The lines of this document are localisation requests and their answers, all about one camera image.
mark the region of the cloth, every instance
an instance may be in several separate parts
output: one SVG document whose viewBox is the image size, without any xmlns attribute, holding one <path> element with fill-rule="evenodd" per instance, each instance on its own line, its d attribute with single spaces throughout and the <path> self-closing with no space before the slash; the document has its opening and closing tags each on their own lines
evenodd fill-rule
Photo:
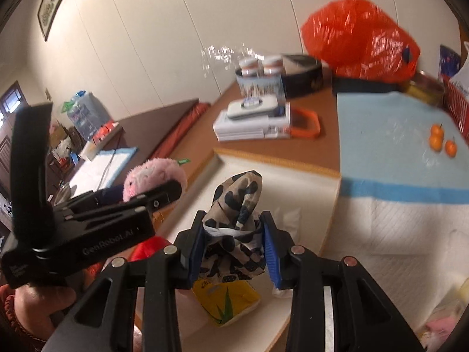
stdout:
<svg viewBox="0 0 469 352">
<path fill-rule="evenodd" d="M 469 277 L 469 205 L 339 197 L 322 257 L 355 256 L 417 330 Z"/>
<path fill-rule="evenodd" d="M 209 109 L 209 103 L 197 103 L 163 140 L 150 158 L 167 158 L 199 118 Z"/>
<path fill-rule="evenodd" d="M 469 148 L 445 112 L 393 92 L 338 94 L 337 113 L 341 195 L 469 204 Z M 433 123 L 456 139 L 455 158 L 428 146 Z"/>
<path fill-rule="evenodd" d="M 235 175 L 219 185 L 203 218 L 208 242 L 200 278 L 210 283 L 252 279 L 266 267 L 262 226 L 254 209 L 262 190 L 256 171 Z"/>
</svg>

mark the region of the wooden door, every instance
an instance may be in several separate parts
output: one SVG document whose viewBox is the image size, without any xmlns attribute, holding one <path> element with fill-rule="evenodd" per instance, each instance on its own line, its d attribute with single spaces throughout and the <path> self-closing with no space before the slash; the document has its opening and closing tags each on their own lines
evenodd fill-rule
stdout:
<svg viewBox="0 0 469 352">
<path fill-rule="evenodd" d="M 3 120 L 8 123 L 11 129 L 13 129 L 15 124 L 17 112 L 27 106 L 28 102 L 21 91 L 18 81 L 13 83 L 0 98 L 0 112 L 3 115 Z"/>
<path fill-rule="evenodd" d="M 18 81 L 0 97 L 0 193 L 10 197 L 10 151 L 16 113 L 28 102 Z"/>
<path fill-rule="evenodd" d="M 8 123 L 3 123 L 2 127 L 0 127 L 0 193 L 6 199 L 10 197 L 11 135 L 12 130 L 10 126 Z"/>
</svg>

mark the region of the yellow plastic bag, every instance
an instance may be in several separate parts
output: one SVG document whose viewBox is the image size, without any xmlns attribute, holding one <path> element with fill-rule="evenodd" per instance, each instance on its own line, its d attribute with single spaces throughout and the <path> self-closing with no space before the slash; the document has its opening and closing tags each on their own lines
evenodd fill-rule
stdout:
<svg viewBox="0 0 469 352">
<path fill-rule="evenodd" d="M 261 301 L 260 295 L 247 281 L 211 284 L 206 279 L 199 279 L 194 283 L 192 291 L 220 327 L 251 312 Z"/>
</svg>

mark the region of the red basket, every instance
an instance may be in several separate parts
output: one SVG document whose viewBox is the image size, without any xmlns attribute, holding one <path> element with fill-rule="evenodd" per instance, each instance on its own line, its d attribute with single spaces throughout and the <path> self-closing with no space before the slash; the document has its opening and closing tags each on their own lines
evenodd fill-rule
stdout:
<svg viewBox="0 0 469 352">
<path fill-rule="evenodd" d="M 466 143 L 469 145 L 469 103 L 461 91 L 449 79 L 444 79 L 443 107 L 451 115 Z"/>
</svg>

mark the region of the orange strap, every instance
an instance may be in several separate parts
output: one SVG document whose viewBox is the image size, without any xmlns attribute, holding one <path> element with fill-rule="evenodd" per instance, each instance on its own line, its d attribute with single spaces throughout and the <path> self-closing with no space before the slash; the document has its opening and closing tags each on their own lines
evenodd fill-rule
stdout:
<svg viewBox="0 0 469 352">
<path fill-rule="evenodd" d="M 290 127 L 288 132 L 292 137 L 302 137 L 302 138 L 309 138 L 314 139 L 318 137 L 321 133 L 321 125 L 320 120 L 315 111 L 305 110 L 303 108 L 291 108 L 292 114 L 302 115 L 308 118 L 309 121 L 313 123 L 313 129 L 303 129 L 297 127 Z"/>
</svg>

